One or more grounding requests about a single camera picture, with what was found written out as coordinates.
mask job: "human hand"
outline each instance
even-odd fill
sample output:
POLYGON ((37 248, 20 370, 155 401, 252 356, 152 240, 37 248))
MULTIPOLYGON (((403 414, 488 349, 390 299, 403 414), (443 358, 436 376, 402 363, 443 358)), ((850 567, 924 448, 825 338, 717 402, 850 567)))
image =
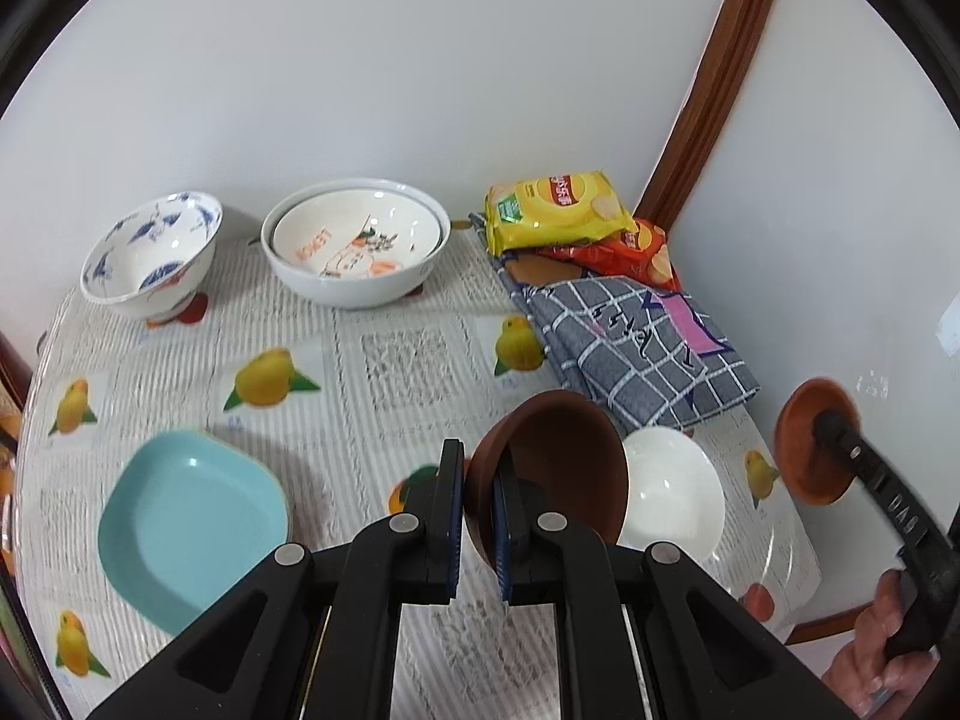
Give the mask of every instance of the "human hand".
POLYGON ((888 638, 904 624, 899 573, 891 569, 880 577, 874 603, 856 618, 853 641, 837 653, 824 674, 824 684, 860 717, 870 712, 877 690, 894 691, 872 720, 898 720, 937 664, 930 653, 908 653, 889 664, 884 657, 888 638))

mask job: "folded cloth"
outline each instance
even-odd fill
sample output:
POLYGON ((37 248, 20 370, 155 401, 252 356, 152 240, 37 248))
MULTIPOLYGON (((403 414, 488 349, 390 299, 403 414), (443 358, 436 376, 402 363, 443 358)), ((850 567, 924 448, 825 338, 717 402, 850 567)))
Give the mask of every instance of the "folded cloth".
MULTIPOLYGON (((474 223, 482 226, 480 218, 474 223)), ((645 287, 625 276, 520 285, 504 258, 491 259, 541 334, 562 385, 606 406, 628 429, 688 427, 760 390, 736 350, 686 293, 645 287)))

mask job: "brown bowl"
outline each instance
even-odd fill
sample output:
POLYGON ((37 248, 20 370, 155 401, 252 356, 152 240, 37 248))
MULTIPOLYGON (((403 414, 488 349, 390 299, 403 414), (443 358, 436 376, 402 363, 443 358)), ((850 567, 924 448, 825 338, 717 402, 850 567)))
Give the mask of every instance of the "brown bowl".
POLYGON ((822 410, 835 410, 860 430, 850 396, 830 379, 808 379, 790 396, 776 418, 774 459, 788 490, 811 506, 827 506, 846 493, 853 471, 818 446, 813 422, 822 410))
POLYGON ((524 401, 474 450, 464 484, 464 516, 473 546, 496 568, 493 477, 510 446, 520 479, 541 485, 556 512, 616 544, 627 514, 627 458, 613 423, 576 392, 554 389, 524 401))

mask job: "lemon print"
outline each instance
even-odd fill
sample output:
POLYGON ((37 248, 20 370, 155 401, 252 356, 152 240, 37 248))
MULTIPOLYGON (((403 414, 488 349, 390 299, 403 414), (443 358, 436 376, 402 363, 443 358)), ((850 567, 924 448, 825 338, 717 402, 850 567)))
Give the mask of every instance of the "lemon print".
POLYGON ((503 375, 508 370, 536 370, 544 364, 544 348, 539 344, 527 317, 520 314, 513 314, 503 320, 494 350, 494 376, 503 375))
POLYGON ((779 471, 769 466, 764 456, 755 449, 747 452, 744 466, 747 469, 747 485, 756 509, 760 501, 769 498, 770 493, 774 491, 774 482, 779 479, 779 471))
POLYGON ((290 350, 277 346, 258 354, 233 380, 224 411, 241 403, 264 408, 282 402, 291 391, 318 391, 320 387, 294 367, 290 350))
POLYGON ((89 386, 86 379, 77 379, 73 382, 56 406, 56 419, 48 436, 54 433, 73 433, 83 423, 96 423, 97 418, 90 410, 88 398, 89 386))
POLYGON ((85 677, 91 671, 110 677, 109 671, 90 652, 83 623, 72 611, 61 613, 61 627, 56 632, 56 668, 64 667, 78 677, 85 677))

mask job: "blue and white bowl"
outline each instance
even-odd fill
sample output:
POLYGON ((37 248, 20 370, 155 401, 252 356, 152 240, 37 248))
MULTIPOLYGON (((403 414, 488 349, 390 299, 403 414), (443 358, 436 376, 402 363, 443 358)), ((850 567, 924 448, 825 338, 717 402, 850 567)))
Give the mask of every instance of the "blue and white bowl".
POLYGON ((179 314, 213 260, 223 209, 216 197, 181 191, 118 220, 83 263, 80 291, 130 319, 179 314))

